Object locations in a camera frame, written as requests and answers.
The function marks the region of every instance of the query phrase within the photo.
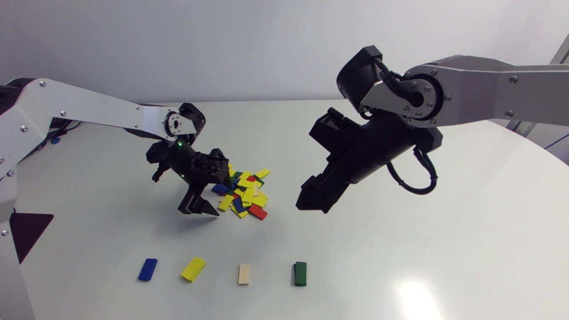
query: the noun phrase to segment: black cable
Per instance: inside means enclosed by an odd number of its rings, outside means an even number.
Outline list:
[[[417,158],[419,163],[425,169],[427,169],[427,171],[431,175],[431,184],[428,187],[423,188],[423,189],[418,189],[418,188],[413,188],[413,187],[409,186],[407,183],[405,183],[405,181],[403,181],[403,179],[401,179],[399,177],[399,175],[395,171],[395,168],[393,167],[393,164],[391,162],[387,163],[387,169],[389,170],[389,173],[391,174],[393,179],[395,179],[395,181],[397,181],[397,183],[399,183],[399,185],[402,186],[405,190],[412,192],[414,194],[425,195],[425,194],[428,194],[429,192],[433,191],[436,187],[436,180],[438,179],[438,177],[436,176],[435,166],[433,166],[433,164],[432,164],[431,160],[429,159],[429,157],[427,156],[427,154],[423,153],[421,150],[419,150],[419,147],[416,146],[413,149],[413,154],[415,155],[415,158]]]
[[[565,139],[565,138],[567,138],[567,137],[569,137],[569,134],[566,134],[565,136],[563,136],[563,137],[561,137],[561,138],[555,140],[555,142],[553,142],[551,145],[546,146],[544,149],[547,150],[549,147],[553,147],[554,144],[556,144],[557,142],[559,142],[559,141],[561,141],[561,140],[563,140],[563,139]]]

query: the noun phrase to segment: blue cable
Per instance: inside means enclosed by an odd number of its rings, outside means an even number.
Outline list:
[[[547,149],[547,148],[553,146],[553,145],[556,144],[557,142],[559,142],[559,141],[561,141],[561,140],[563,140],[563,139],[565,139],[565,138],[567,138],[567,137],[569,137],[569,134],[566,134],[565,136],[563,136],[563,137],[561,137],[561,138],[555,140],[555,142],[553,142],[551,145],[546,146],[544,149]]]

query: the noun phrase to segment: white backdrop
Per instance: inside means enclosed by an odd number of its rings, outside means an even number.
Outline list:
[[[564,0],[2,0],[0,81],[47,77],[135,102],[339,99],[375,44],[397,72],[454,54],[547,64]]]

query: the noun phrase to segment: table surface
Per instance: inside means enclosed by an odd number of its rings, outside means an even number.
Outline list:
[[[331,106],[361,122],[349,102],[196,106],[196,150],[272,170],[268,217],[182,215],[186,184],[171,171],[151,180],[152,140],[83,124],[18,166],[17,210],[55,216],[22,264],[37,319],[569,317],[569,170],[532,142],[488,121],[441,128],[434,192],[408,193],[382,168],[325,215],[295,208],[328,155],[308,132]],[[428,184],[411,151],[394,165]],[[207,266],[189,283],[180,272],[195,256]],[[141,282],[146,258],[158,264]],[[308,262],[303,288],[296,261]],[[238,286],[245,262],[250,285]]]

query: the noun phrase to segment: beige wooden block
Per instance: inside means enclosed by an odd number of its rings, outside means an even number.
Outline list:
[[[251,265],[248,263],[242,263],[239,265],[239,284],[248,285],[249,284],[249,270]]]

